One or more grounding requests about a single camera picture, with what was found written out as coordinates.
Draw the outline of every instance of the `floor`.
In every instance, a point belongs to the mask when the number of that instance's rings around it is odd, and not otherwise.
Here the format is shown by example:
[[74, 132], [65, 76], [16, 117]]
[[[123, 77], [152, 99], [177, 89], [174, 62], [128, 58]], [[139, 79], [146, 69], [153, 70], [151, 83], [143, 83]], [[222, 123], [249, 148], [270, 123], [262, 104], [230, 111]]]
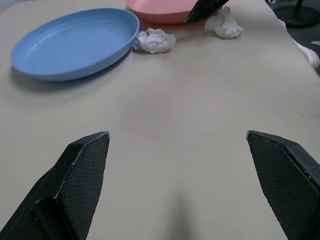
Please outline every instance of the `floor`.
[[[277, 0], [274, 4], [269, 4], [271, 9], [275, 9], [281, 6], [296, 5], [297, 0]], [[320, 11], [320, 0], [304, 0], [303, 6], [311, 7]], [[320, 46], [311, 44], [313, 41], [320, 42], [320, 23], [315, 26], [306, 28], [287, 28], [291, 37], [302, 46], [315, 51], [320, 56]]]

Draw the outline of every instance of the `blue plate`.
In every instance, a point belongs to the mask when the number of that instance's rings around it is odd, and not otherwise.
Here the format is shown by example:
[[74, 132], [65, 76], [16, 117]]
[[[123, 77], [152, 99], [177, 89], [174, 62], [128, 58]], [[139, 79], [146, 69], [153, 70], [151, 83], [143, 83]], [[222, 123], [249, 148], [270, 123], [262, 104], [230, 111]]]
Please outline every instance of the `blue plate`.
[[134, 44], [138, 30], [138, 18], [126, 10], [76, 12], [28, 33], [13, 48], [11, 63], [39, 80], [82, 78], [121, 59]]

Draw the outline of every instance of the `white tissue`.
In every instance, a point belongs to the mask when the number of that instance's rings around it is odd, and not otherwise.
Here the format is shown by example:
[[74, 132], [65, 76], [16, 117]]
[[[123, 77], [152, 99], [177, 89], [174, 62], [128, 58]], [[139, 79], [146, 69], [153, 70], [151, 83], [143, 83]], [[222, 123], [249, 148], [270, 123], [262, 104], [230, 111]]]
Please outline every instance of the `white tissue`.
[[230, 17], [230, 7], [225, 6], [218, 16], [210, 17], [204, 26], [205, 31], [214, 31], [218, 36], [225, 39], [239, 37], [244, 29], [238, 26], [236, 20]]
[[165, 53], [176, 44], [174, 34], [167, 34], [161, 29], [149, 28], [139, 33], [133, 47], [135, 50], [144, 50], [151, 54]]

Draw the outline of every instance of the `textured gripper pad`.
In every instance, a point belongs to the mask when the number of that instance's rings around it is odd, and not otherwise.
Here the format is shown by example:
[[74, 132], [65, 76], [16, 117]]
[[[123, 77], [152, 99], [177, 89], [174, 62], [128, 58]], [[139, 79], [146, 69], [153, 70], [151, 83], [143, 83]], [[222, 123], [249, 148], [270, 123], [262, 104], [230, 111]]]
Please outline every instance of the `textured gripper pad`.
[[108, 134], [86, 144], [58, 196], [78, 240], [85, 240], [89, 233], [103, 185], [108, 147]]
[[[312, 234], [319, 227], [319, 186], [312, 181], [308, 169], [299, 164], [311, 156], [299, 144], [265, 133], [248, 132], [247, 141], [262, 191], [287, 238], [313, 239]], [[312, 164], [319, 170], [314, 160]]]

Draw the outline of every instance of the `black object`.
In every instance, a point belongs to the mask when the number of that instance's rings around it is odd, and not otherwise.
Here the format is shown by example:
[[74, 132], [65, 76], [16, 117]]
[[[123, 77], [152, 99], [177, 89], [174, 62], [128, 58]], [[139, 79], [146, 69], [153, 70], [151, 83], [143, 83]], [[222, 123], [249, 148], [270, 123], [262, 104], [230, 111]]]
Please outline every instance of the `black object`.
[[320, 239], [320, 165], [298, 144], [248, 131], [260, 185], [289, 240]]
[[210, 17], [229, 0], [198, 0], [185, 20], [187, 24], [196, 23]]
[[85, 240], [99, 201], [110, 135], [67, 146], [32, 187], [0, 232], [0, 240]]
[[281, 6], [273, 11], [288, 28], [306, 28], [319, 23], [320, 12], [311, 7], [302, 6], [302, 2], [303, 0], [298, 0], [296, 6]]

